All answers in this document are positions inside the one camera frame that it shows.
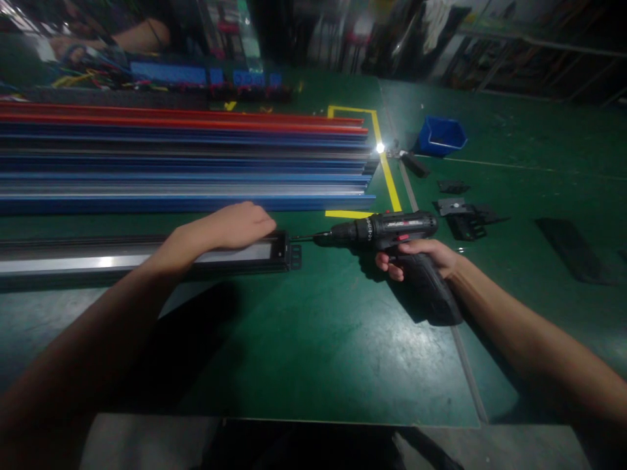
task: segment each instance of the label on drill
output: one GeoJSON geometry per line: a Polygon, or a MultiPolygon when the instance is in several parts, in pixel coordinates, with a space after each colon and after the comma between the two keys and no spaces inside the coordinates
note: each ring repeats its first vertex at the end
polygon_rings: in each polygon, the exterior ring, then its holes
{"type": "Polygon", "coordinates": [[[372,241],[372,221],[369,217],[366,217],[366,225],[368,226],[368,241],[372,241]]]}
{"type": "Polygon", "coordinates": [[[385,224],[386,227],[404,227],[406,225],[422,225],[422,221],[399,221],[399,222],[388,222],[385,224]]]}

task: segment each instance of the yellow floor marking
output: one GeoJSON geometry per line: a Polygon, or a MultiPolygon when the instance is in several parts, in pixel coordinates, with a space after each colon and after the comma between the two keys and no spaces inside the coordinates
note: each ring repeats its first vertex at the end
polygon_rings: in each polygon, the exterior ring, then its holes
{"type": "MultiPolygon", "coordinates": [[[[383,140],[381,139],[381,129],[379,128],[379,118],[377,117],[377,112],[375,110],[346,108],[344,106],[329,106],[327,117],[333,118],[335,116],[335,111],[361,112],[361,113],[370,114],[370,116],[372,117],[372,128],[374,129],[374,138],[377,142],[377,146],[379,146],[379,144],[383,145],[383,140]]],[[[385,150],[379,153],[379,158],[381,159],[381,169],[383,170],[383,175],[385,176],[385,184],[387,186],[388,193],[390,194],[390,201],[392,202],[392,209],[394,210],[394,212],[400,212],[402,211],[402,208],[400,207],[400,201],[398,200],[398,193],[396,192],[396,186],[394,186],[394,179],[392,178],[390,165],[387,162],[387,156],[385,155],[385,150]]],[[[329,212],[342,212],[342,211],[327,211],[327,217],[339,217],[337,215],[330,216],[328,215],[329,212]]]]}
{"type": "Polygon", "coordinates": [[[370,217],[374,212],[358,212],[358,211],[326,211],[327,217],[343,217],[344,219],[365,219],[370,217]]]}

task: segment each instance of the black bracket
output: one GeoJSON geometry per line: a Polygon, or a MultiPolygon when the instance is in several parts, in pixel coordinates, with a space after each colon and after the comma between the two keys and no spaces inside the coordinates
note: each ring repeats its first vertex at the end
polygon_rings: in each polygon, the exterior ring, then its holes
{"type": "Polygon", "coordinates": [[[485,227],[474,214],[451,215],[446,221],[456,240],[472,242],[487,235],[485,227]]]}
{"type": "Polygon", "coordinates": [[[446,217],[453,237],[466,242],[485,237],[485,225],[510,219],[499,217],[488,204],[467,204],[464,198],[439,199],[434,205],[446,217]]]}
{"type": "Polygon", "coordinates": [[[434,205],[442,217],[446,215],[472,213],[470,207],[466,205],[464,198],[438,199],[437,202],[434,202],[434,205]]]}
{"type": "Polygon", "coordinates": [[[442,180],[438,181],[438,187],[441,193],[462,194],[465,193],[470,186],[460,180],[442,180]]]}
{"type": "Polygon", "coordinates": [[[289,246],[289,260],[288,269],[290,271],[299,270],[302,268],[302,246],[290,245],[289,246]]]}

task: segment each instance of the black cordless drill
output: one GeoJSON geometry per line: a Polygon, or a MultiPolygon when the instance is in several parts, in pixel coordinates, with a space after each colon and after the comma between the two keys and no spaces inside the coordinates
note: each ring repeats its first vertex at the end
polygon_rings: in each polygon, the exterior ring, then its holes
{"type": "Polygon", "coordinates": [[[431,323],[456,325],[462,322],[459,308],[433,260],[424,253],[407,255],[398,250],[401,243],[429,237],[437,229],[438,220],[429,212],[393,212],[337,224],[313,238],[322,244],[368,243],[378,251],[385,251],[390,263],[403,269],[406,282],[418,291],[419,298],[431,306],[434,314],[431,323]]]}

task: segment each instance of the blue bin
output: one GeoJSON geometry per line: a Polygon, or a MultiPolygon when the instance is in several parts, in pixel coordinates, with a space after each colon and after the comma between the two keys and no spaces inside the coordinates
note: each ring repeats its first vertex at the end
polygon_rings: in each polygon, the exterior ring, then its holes
{"type": "Polygon", "coordinates": [[[467,141],[466,133],[459,122],[454,119],[427,116],[413,151],[443,157],[463,148],[467,141]]]}

